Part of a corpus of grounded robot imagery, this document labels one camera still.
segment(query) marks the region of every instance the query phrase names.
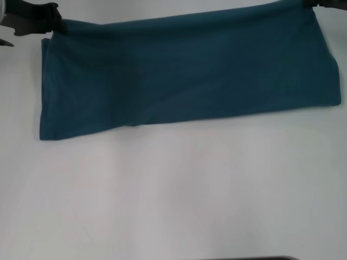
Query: folded fabric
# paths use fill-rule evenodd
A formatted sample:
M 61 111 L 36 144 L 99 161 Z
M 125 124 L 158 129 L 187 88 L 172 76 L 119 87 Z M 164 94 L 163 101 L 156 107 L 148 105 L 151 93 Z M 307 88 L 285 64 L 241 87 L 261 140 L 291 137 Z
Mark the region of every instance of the folded fabric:
M 312 8 L 250 8 L 97 25 L 42 40 L 41 140 L 120 126 L 341 102 Z

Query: white table surface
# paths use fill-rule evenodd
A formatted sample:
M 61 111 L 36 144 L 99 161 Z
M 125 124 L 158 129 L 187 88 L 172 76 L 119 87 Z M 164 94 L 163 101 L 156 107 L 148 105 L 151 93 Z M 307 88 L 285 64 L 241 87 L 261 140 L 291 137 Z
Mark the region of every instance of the white table surface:
M 111 23 L 266 0 L 59 0 Z M 316 9 L 347 79 L 347 12 Z M 38 140 L 41 46 L 0 48 L 0 259 L 347 259 L 347 107 Z

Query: white background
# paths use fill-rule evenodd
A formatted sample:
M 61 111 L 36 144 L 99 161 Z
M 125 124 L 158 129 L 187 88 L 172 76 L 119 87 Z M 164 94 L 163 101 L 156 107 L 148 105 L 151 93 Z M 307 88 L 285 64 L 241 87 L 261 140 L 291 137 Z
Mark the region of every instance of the white background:
M 111 23 L 270 1 L 57 2 Z M 316 13 L 347 79 L 347 12 Z M 50 35 L 12 33 L 0 28 L 15 45 L 0 47 L 1 260 L 347 259 L 345 105 L 42 142 Z

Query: teal cloth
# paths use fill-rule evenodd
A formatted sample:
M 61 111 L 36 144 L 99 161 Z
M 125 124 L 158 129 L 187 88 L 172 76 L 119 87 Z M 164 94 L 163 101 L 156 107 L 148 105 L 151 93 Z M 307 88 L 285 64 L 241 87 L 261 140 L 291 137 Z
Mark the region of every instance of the teal cloth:
M 42 41 L 41 140 L 341 102 L 301 0 L 97 25 Z

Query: teal t-shirt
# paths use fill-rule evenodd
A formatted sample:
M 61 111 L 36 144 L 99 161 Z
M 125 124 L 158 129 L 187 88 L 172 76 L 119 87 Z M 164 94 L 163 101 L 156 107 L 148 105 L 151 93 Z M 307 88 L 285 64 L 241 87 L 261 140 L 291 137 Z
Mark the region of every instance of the teal t-shirt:
M 41 140 L 341 102 L 336 61 L 302 0 L 65 22 L 67 35 L 42 41 Z

